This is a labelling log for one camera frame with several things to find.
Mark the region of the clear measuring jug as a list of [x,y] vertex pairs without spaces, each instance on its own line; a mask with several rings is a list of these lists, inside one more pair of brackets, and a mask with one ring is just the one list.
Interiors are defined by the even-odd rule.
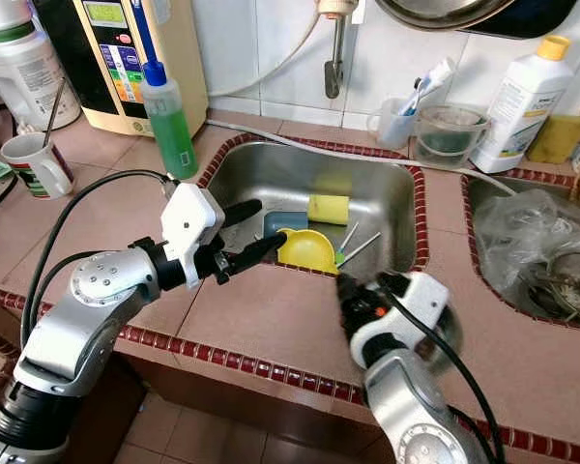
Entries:
[[484,111],[471,106],[439,104],[420,107],[411,143],[411,158],[446,169],[466,167],[471,152],[492,129]]

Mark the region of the blue plastic mug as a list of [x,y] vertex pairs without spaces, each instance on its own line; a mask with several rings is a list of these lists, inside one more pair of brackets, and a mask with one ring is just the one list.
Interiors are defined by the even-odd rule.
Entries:
[[263,238],[273,236],[281,229],[309,229],[307,212],[302,211],[269,211],[263,219]]

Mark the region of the yellow plastic bowl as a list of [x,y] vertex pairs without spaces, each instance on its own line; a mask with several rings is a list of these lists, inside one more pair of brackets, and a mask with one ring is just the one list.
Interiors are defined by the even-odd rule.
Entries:
[[318,273],[338,274],[333,243],[320,231],[311,229],[278,229],[286,242],[277,249],[280,264],[307,267]]

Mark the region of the white printed mug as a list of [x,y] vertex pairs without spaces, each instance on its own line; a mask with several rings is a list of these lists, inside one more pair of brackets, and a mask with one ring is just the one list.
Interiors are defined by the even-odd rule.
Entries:
[[0,159],[38,199],[57,199],[73,193],[74,175],[47,132],[17,135],[0,146]]

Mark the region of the clear toothbrush cup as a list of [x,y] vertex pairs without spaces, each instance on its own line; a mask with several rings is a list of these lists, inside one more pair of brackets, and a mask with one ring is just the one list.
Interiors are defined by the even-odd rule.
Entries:
[[405,98],[390,98],[383,102],[377,114],[366,120],[366,128],[380,149],[401,150],[409,145],[417,116],[406,115]]

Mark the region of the blue toothbrush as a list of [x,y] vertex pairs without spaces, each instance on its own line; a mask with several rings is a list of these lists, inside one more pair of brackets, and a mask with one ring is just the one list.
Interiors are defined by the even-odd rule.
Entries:
[[415,81],[413,93],[410,94],[408,98],[405,99],[404,104],[401,105],[400,109],[397,110],[397,115],[399,116],[411,116],[417,112],[418,106],[421,102],[421,98],[425,94],[430,93],[432,89],[432,78],[431,76],[420,76],[420,78]]

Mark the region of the white toothpaste tube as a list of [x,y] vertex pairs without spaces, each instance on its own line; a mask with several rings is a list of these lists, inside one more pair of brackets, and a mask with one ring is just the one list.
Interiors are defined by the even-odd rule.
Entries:
[[425,98],[426,96],[431,96],[437,89],[444,87],[446,83],[449,83],[454,71],[456,71],[456,62],[453,61],[453,58],[446,57],[442,59],[440,63],[433,66],[422,77],[420,87],[418,88],[420,97]]

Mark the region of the large white jug green cap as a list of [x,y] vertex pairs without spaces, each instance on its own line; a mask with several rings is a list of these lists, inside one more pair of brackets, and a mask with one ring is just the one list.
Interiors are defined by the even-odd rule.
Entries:
[[[47,34],[34,21],[28,0],[0,0],[0,98],[21,124],[45,130],[57,88],[66,78]],[[54,128],[82,114],[68,83]]]

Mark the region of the green dish soap bottle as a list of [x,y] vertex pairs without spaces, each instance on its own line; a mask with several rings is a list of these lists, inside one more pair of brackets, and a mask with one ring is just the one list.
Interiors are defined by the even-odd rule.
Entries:
[[141,70],[145,76],[141,97],[163,168],[174,180],[189,180],[198,172],[198,162],[179,85],[155,59],[144,63]]

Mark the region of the metal spoon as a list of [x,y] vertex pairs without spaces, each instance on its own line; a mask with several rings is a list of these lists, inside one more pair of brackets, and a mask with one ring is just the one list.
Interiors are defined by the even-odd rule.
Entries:
[[50,136],[54,131],[55,119],[57,114],[59,114],[59,106],[62,98],[62,93],[65,92],[66,87],[68,87],[68,83],[69,81],[65,77],[64,79],[62,79],[59,88],[57,88],[56,90],[54,101],[52,102],[52,105],[50,107],[50,116],[48,116],[45,130],[43,130],[43,143],[42,143],[43,149],[45,149],[45,147],[48,146],[48,140],[50,140]]

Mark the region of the white bottle yellow cap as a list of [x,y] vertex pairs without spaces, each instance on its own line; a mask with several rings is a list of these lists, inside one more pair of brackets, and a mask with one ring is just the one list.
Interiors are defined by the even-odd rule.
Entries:
[[571,40],[543,37],[535,53],[514,59],[487,110],[489,132],[471,154],[484,173],[518,166],[573,77],[565,62]]

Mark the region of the maroon cabinet door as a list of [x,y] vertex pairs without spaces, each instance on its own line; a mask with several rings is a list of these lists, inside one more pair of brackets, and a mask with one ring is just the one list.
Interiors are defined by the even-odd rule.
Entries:
[[131,429],[174,458],[207,464],[353,464],[379,439],[370,421],[346,416],[356,405],[245,374],[224,380],[132,355],[123,359],[152,394],[180,408],[162,430],[140,423]]

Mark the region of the yellow sponge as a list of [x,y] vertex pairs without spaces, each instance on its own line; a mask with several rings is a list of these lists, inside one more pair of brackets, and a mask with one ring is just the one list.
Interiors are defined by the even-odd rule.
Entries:
[[534,138],[526,159],[534,162],[564,163],[580,143],[580,116],[549,116]]
[[347,195],[312,194],[308,198],[307,219],[335,225],[349,224]]

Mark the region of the hanging steel pan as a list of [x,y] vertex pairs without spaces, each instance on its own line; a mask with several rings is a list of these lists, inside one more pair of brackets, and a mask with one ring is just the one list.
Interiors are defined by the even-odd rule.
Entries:
[[414,30],[528,40],[555,30],[580,0],[373,1],[400,25]]

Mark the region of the steel strainer bowl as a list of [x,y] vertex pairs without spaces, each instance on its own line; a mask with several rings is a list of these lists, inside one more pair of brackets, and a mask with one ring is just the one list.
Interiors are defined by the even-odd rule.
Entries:
[[564,250],[530,267],[526,295],[550,317],[580,323],[580,248]]

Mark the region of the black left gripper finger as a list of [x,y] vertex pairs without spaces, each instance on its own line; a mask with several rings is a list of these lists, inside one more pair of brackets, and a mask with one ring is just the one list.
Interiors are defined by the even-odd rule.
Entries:
[[258,198],[242,200],[242,202],[228,205],[227,208],[223,209],[224,221],[222,226],[223,228],[231,228],[231,226],[240,224],[240,222],[255,216],[256,213],[262,212],[262,208],[262,200]]
[[287,236],[285,233],[275,233],[273,236],[256,240],[243,247],[237,253],[224,250],[217,252],[217,282],[225,283],[229,278],[244,273],[250,267],[259,264],[269,252],[277,251],[285,245]]

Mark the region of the beige water ionizer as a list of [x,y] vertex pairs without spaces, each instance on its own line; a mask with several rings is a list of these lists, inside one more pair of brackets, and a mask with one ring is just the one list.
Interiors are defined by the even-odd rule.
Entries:
[[71,5],[85,50],[74,89],[91,127],[152,135],[141,89],[147,74],[141,66],[155,59],[178,84],[189,129],[201,129],[209,89],[191,0],[71,0]]

